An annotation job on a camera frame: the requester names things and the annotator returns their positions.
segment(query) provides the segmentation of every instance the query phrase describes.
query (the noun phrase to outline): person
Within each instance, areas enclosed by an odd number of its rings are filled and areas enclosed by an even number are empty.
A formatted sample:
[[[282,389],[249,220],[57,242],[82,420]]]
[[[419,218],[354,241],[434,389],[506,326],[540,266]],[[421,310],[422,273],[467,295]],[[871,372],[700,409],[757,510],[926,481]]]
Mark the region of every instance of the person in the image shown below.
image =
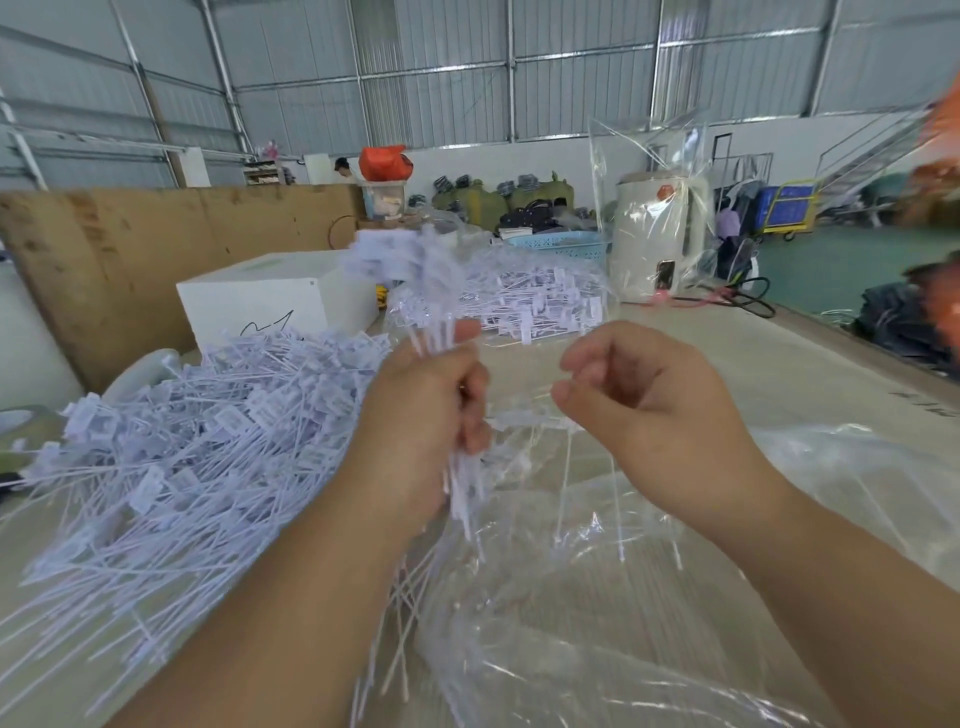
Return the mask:
[[[740,237],[740,216],[731,207],[729,197],[720,202],[720,211],[717,212],[717,237],[730,243],[735,243]]]
[[[716,226],[717,237],[720,238],[720,247],[717,248],[717,277],[722,280],[731,280],[736,277],[738,272],[737,254],[740,251],[740,216],[731,207],[729,197],[725,197],[720,202]],[[746,262],[749,262],[749,258],[740,261],[741,265]]]
[[[479,329],[460,322],[458,341]],[[960,595],[791,485],[700,352],[614,322],[561,367],[557,406],[734,560],[852,728],[960,725]],[[471,343],[398,347],[340,470],[109,728],[339,724],[448,456],[490,442],[488,382]]]
[[[356,182],[356,178],[353,176],[353,171],[350,169],[350,163],[346,157],[337,157],[337,160],[333,162],[333,171],[344,178],[345,182]]]

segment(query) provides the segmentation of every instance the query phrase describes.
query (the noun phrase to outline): hand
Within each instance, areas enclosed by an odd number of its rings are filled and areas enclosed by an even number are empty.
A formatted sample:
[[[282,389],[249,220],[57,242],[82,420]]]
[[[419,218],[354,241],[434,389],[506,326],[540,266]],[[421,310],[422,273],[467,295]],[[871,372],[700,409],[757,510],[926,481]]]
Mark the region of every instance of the hand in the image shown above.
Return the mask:
[[[554,384],[557,406],[644,496],[708,538],[792,490],[693,347],[618,321],[576,341],[560,366],[573,379]]]
[[[458,321],[455,349],[420,358],[410,340],[391,353],[364,398],[340,472],[369,483],[374,497],[420,533],[444,503],[444,470],[457,448],[475,455],[490,446],[484,417],[490,373],[476,345],[480,323]]]

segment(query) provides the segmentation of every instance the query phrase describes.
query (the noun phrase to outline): floor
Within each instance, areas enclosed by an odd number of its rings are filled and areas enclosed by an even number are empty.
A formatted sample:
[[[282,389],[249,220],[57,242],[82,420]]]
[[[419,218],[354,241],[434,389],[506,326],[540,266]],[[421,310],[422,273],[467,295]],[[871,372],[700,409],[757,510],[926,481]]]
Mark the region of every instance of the floor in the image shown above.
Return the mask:
[[[960,231],[917,228],[821,227],[791,242],[769,236],[760,273],[769,298],[806,313],[859,310],[865,288],[900,279],[903,269],[960,249]]]

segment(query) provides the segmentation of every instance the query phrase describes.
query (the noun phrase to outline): blue basket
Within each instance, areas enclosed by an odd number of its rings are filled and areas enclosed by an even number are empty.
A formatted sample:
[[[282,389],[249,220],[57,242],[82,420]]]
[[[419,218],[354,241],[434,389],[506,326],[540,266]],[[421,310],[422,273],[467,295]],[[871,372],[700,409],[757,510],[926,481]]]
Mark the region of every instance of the blue basket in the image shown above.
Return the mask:
[[[517,248],[582,257],[603,261],[607,256],[607,243],[596,231],[541,232],[537,235],[509,237],[507,243]]]

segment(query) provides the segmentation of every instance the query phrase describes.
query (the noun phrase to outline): staircase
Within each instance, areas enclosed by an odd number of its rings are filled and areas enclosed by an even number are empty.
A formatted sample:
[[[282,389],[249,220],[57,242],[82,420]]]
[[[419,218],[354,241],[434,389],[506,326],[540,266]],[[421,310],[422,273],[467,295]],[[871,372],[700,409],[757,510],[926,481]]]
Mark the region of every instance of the staircase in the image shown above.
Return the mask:
[[[827,149],[820,155],[816,175],[819,180],[817,211],[848,203],[884,169],[913,152],[920,144],[925,123],[926,114],[900,116],[893,123],[887,116],[879,116]],[[836,150],[843,146],[849,151],[841,150],[838,154]],[[835,159],[825,164],[825,158],[830,156]]]

